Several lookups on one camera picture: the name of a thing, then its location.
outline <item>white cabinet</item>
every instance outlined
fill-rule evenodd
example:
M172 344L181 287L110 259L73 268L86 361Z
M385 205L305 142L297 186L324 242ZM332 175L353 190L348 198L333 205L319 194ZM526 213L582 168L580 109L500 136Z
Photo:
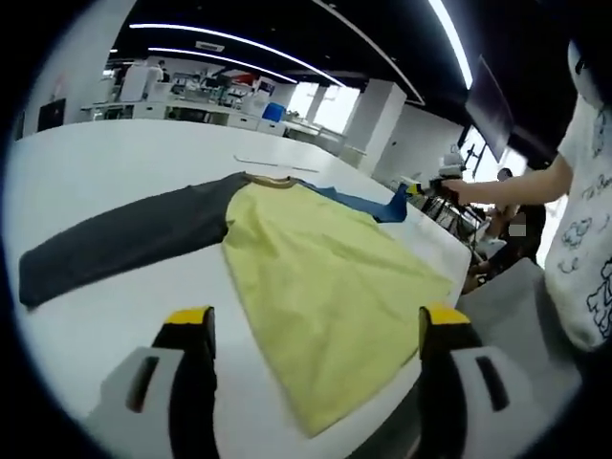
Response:
M251 117L243 117L240 115L228 115L228 126L239 127L241 129L249 129L250 131L257 130L258 119Z
M285 126L280 122L261 120L257 130L266 134L272 134L273 136L282 136L285 133Z

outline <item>monitor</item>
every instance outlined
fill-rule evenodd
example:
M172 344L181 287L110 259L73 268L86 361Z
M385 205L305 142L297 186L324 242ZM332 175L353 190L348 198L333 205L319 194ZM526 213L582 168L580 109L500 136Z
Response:
M499 163L508 145L514 120L510 105L482 56L470 88L466 111Z
M38 112L38 131L51 129L52 127L61 126L64 123L64 112L66 110L66 99L48 103L40 107Z

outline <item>dark gray sleeve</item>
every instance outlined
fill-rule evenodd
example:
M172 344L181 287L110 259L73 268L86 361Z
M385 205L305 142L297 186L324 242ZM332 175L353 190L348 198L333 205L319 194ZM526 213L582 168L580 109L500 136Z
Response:
M38 306L77 287L217 244L247 174L141 199L85 220L24 253L19 299Z

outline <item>blue fabric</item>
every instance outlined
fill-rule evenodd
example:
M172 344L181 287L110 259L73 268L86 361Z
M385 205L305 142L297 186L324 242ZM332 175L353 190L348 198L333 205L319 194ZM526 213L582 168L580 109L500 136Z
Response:
M396 223L405 220L407 198L406 184L400 185L389 204L380 204L357 196L351 196L350 194L338 193L333 186L329 188L319 188L302 180L299 180L299 182L321 196L344 204L354 210L369 213L378 223Z

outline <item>gray chair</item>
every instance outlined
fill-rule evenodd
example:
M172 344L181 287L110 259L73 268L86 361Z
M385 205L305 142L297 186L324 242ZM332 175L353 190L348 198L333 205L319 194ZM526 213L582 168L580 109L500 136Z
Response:
M577 394L576 351L561 329L544 271L524 258L472 293L457 309L485 346L496 346L527 375L534 399L552 424Z

